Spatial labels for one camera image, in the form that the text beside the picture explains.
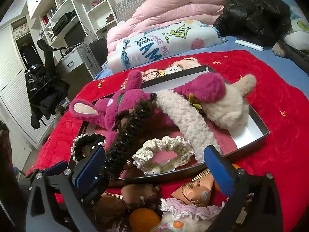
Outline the pink folded comforter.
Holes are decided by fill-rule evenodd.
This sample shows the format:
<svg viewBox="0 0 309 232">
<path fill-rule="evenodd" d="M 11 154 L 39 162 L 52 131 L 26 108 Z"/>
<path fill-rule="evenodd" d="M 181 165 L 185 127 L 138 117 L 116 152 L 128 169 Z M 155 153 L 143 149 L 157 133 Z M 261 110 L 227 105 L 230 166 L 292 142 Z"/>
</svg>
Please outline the pink folded comforter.
<svg viewBox="0 0 309 232">
<path fill-rule="evenodd" d="M 131 18 L 111 28 L 107 33 L 107 50 L 127 37 L 165 27 L 180 21 L 195 19 L 212 25 L 223 14 L 227 0 L 146 0 Z"/>
</svg>

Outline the black shallow tray box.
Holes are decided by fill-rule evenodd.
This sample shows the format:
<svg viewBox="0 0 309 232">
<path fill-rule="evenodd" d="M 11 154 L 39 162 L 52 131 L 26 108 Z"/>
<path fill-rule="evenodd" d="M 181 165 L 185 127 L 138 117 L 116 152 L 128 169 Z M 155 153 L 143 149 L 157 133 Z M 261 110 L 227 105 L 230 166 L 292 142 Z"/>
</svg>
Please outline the black shallow tray box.
<svg viewBox="0 0 309 232">
<path fill-rule="evenodd" d="M 211 130 L 233 130 L 248 124 L 249 95 L 257 80 L 247 74 L 227 83 L 219 73 L 206 72 L 193 80 L 161 91 L 146 93 L 142 73 L 132 70 L 125 87 L 111 98 L 70 103 L 71 115 L 107 131 L 105 161 L 98 175 L 114 181 L 128 159 L 145 175 L 175 170 L 194 159 L 204 162 L 204 149 L 221 145 Z"/>
</svg>

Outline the brown small plush toy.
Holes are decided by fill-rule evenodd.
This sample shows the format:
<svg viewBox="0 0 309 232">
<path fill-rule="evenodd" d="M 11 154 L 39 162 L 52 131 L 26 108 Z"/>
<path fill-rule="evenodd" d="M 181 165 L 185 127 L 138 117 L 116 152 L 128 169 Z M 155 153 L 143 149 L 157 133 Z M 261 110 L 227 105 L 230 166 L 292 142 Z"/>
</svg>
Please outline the brown small plush toy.
<svg viewBox="0 0 309 232">
<path fill-rule="evenodd" d="M 126 185 L 121 189 L 123 200 L 129 209 L 148 208 L 156 210 L 159 206 L 159 186 L 151 184 Z"/>
</svg>

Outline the black lace-trimmed scrunchie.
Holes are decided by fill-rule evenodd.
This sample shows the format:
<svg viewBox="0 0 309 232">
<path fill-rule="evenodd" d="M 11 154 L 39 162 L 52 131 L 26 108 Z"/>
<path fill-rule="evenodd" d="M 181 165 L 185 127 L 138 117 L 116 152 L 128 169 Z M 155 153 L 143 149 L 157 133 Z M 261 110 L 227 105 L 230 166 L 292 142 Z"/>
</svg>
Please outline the black lace-trimmed scrunchie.
<svg viewBox="0 0 309 232">
<path fill-rule="evenodd" d="M 73 140 L 71 147 L 71 157 L 76 165 L 88 157 L 96 146 L 105 147 L 106 137 L 102 134 L 80 134 Z"/>
</svg>

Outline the white bookshelf unit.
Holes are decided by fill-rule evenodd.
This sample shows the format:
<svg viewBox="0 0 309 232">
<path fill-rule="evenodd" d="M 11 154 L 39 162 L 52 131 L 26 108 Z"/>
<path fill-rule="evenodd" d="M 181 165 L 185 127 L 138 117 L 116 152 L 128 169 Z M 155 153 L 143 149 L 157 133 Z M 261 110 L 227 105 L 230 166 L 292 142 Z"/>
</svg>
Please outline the white bookshelf unit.
<svg viewBox="0 0 309 232">
<path fill-rule="evenodd" d="M 118 23 L 114 0 L 27 0 L 27 7 L 29 28 L 42 30 L 44 39 L 55 46 L 77 24 L 96 40 Z"/>
</svg>

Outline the white cartoon print blanket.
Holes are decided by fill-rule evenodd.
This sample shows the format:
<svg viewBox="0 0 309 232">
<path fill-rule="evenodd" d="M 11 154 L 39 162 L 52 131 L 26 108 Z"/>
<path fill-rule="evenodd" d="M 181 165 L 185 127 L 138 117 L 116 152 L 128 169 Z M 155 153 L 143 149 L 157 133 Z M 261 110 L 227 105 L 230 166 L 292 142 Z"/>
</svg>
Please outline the white cartoon print blanket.
<svg viewBox="0 0 309 232">
<path fill-rule="evenodd" d="M 217 46 L 225 41 L 216 28 L 197 20 L 186 20 L 124 38 L 108 55 L 107 64 L 115 74 L 190 50 Z"/>
</svg>

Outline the monster print pillow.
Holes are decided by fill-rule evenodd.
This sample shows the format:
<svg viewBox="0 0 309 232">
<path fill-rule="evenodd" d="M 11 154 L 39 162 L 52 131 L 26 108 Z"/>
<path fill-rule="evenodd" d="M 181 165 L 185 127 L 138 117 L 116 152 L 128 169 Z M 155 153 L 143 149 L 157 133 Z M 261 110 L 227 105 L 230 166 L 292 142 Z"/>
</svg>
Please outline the monster print pillow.
<svg viewBox="0 0 309 232">
<path fill-rule="evenodd" d="M 283 42 L 297 50 L 308 51 L 309 47 L 309 33 L 308 33 L 308 23 L 305 20 L 292 19 L 291 29 L 283 37 Z"/>
</svg>

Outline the gold triangular snack packet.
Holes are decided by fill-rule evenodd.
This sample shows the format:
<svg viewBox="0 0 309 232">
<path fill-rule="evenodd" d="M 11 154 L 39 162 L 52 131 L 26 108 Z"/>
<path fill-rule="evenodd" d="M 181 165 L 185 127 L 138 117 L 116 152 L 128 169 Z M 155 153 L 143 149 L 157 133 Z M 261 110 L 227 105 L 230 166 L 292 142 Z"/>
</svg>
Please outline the gold triangular snack packet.
<svg viewBox="0 0 309 232">
<path fill-rule="evenodd" d="M 190 182 L 175 190 L 171 196 L 185 204 L 208 206 L 214 184 L 214 178 L 209 169 L 204 170 Z"/>
</svg>

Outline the black computer tower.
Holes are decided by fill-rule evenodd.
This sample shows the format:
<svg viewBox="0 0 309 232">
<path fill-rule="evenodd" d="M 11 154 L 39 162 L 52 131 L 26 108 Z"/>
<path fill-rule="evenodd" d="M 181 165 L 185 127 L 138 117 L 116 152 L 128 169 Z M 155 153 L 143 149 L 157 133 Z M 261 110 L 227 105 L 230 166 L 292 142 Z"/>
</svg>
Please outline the black computer tower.
<svg viewBox="0 0 309 232">
<path fill-rule="evenodd" d="M 102 66 L 107 61 L 108 51 L 105 38 L 101 38 L 89 44 L 89 47 L 97 60 L 99 66 Z"/>
</svg>

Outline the magenta plush bunny headband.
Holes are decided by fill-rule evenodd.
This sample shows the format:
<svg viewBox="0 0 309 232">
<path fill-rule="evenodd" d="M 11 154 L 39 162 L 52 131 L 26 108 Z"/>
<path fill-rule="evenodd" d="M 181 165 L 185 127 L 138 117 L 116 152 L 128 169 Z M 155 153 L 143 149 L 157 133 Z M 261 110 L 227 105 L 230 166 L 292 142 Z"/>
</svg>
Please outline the magenta plush bunny headband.
<svg viewBox="0 0 309 232">
<path fill-rule="evenodd" d="M 102 98 L 95 104 L 78 98 L 70 103 L 69 111 L 76 119 L 106 129 L 111 143 L 116 129 L 124 123 L 125 118 L 118 115 L 131 111 L 140 99 L 150 97 L 141 90 L 141 82 L 141 71 L 134 70 L 129 73 L 125 88 L 113 97 Z M 254 90 L 256 83 L 252 74 L 228 84 L 219 73 L 203 73 L 174 89 L 156 92 L 152 121 L 159 127 L 176 125 L 195 152 L 203 151 L 208 145 L 219 151 L 221 147 L 204 119 L 208 118 L 221 129 L 246 125 L 249 104 L 245 97 Z"/>
</svg>

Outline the black desk chair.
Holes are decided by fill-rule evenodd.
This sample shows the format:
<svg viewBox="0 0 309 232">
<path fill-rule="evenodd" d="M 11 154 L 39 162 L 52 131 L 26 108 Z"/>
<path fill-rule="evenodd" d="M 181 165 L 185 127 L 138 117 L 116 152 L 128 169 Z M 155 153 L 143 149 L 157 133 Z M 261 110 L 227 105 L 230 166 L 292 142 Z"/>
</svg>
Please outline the black desk chair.
<svg viewBox="0 0 309 232">
<path fill-rule="evenodd" d="M 70 85 L 61 80 L 54 64 L 54 48 L 43 39 L 37 41 L 44 51 L 45 64 L 33 64 L 25 72 L 26 89 L 31 110 L 31 126 L 40 128 L 43 117 L 55 115 L 57 106 L 68 96 Z"/>
</svg>

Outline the white desk with drawer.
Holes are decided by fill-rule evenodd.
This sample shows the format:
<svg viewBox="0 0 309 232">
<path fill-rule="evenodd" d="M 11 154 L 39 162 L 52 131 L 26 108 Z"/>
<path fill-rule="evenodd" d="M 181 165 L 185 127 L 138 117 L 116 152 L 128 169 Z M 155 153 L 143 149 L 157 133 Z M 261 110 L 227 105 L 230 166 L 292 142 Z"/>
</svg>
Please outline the white desk with drawer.
<svg viewBox="0 0 309 232">
<path fill-rule="evenodd" d="M 85 66 L 91 78 L 95 78 L 102 71 L 91 48 L 86 43 L 75 47 L 55 67 L 61 74 L 69 74 L 79 66 Z"/>
</svg>

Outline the black puffer jacket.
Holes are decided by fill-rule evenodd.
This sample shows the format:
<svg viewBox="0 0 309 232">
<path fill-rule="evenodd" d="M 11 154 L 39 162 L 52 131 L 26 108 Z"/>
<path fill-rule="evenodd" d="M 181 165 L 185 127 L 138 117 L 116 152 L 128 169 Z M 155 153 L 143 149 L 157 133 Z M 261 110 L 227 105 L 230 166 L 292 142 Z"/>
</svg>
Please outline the black puffer jacket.
<svg viewBox="0 0 309 232">
<path fill-rule="evenodd" d="M 291 28 L 290 7 L 282 0 L 227 0 L 213 26 L 221 36 L 242 36 L 271 47 Z"/>
</svg>

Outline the white remote control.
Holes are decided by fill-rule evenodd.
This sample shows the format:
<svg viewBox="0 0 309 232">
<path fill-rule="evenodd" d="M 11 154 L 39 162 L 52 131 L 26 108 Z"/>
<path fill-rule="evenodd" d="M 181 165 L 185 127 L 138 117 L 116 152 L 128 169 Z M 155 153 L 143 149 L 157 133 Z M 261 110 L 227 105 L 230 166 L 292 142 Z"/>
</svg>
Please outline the white remote control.
<svg viewBox="0 0 309 232">
<path fill-rule="evenodd" d="M 240 39 L 235 40 L 235 43 L 239 44 L 241 46 L 252 48 L 252 49 L 257 50 L 257 51 L 263 51 L 264 50 L 264 48 L 262 46 L 259 46 L 257 44 L 250 43 L 250 42 L 247 42 L 247 41 L 244 41 L 244 40 L 240 40 Z"/>
</svg>

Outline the cream knitted scrunchie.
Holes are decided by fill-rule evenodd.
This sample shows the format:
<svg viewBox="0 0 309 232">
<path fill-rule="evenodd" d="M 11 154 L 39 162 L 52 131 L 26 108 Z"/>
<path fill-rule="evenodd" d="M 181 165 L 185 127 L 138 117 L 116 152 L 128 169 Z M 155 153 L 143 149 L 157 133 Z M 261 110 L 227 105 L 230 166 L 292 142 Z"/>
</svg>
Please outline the cream knitted scrunchie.
<svg viewBox="0 0 309 232">
<path fill-rule="evenodd" d="M 162 139 L 147 140 L 132 156 L 133 164 L 144 175 L 155 175 L 174 171 L 188 164 L 194 150 L 189 141 L 180 136 L 164 136 Z"/>
</svg>

